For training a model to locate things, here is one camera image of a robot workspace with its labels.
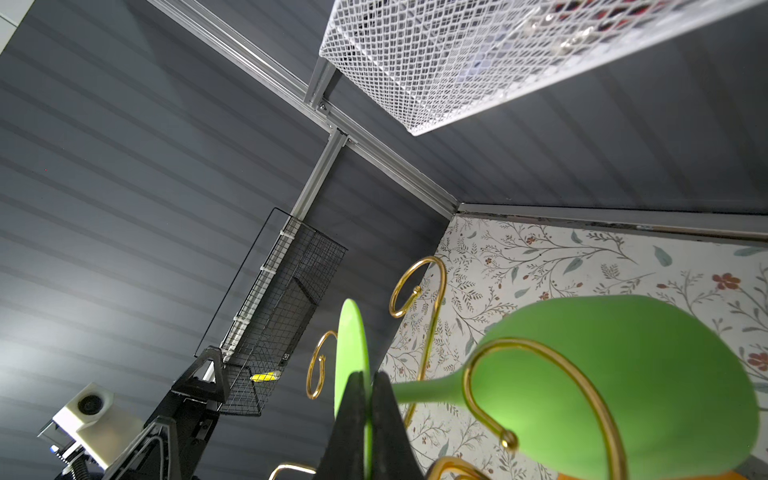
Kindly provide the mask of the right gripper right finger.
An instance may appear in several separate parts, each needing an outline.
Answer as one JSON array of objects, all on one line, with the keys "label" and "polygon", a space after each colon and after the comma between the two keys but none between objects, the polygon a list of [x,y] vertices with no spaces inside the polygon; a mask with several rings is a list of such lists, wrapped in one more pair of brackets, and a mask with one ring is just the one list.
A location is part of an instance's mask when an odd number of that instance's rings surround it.
[{"label": "right gripper right finger", "polygon": [[388,375],[373,377],[371,398],[373,480],[423,480]]}]

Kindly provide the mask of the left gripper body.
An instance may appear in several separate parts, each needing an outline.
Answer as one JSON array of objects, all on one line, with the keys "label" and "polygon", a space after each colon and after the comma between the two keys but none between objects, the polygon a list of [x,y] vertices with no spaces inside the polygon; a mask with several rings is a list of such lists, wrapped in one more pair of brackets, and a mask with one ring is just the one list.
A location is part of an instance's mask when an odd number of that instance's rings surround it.
[{"label": "left gripper body", "polygon": [[183,479],[197,479],[195,471],[217,426],[216,402],[169,391],[150,414],[147,427],[158,416],[175,421]]}]

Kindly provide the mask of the green wine glass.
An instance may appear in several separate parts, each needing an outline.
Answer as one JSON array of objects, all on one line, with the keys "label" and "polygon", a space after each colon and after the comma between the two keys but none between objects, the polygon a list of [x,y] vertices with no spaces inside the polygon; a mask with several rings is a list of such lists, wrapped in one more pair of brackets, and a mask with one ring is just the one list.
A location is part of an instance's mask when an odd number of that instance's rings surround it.
[{"label": "green wine glass", "polygon": [[[373,377],[361,312],[342,306],[335,420],[349,376]],[[632,295],[537,302],[492,325],[455,372],[391,383],[403,404],[466,410],[506,450],[578,479],[689,479],[738,467],[759,437],[759,404],[740,360],[700,320]]]}]

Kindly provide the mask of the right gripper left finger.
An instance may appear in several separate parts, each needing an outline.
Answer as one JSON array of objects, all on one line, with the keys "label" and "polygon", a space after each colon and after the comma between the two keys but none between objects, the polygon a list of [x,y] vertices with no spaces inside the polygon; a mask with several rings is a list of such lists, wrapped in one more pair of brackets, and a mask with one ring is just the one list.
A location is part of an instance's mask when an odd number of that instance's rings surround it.
[{"label": "right gripper left finger", "polygon": [[352,373],[314,480],[364,479],[366,407],[363,373]]}]

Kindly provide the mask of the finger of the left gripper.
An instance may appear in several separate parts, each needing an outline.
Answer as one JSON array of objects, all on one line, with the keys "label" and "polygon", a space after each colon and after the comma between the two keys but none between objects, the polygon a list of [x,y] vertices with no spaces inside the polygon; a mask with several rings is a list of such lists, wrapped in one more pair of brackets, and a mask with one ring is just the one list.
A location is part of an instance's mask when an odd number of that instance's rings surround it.
[{"label": "finger of the left gripper", "polygon": [[104,479],[181,479],[176,422],[157,417],[107,468]]},{"label": "finger of the left gripper", "polygon": [[224,375],[222,350],[215,346],[204,349],[174,382],[171,391],[193,400],[224,404],[230,385]]}]

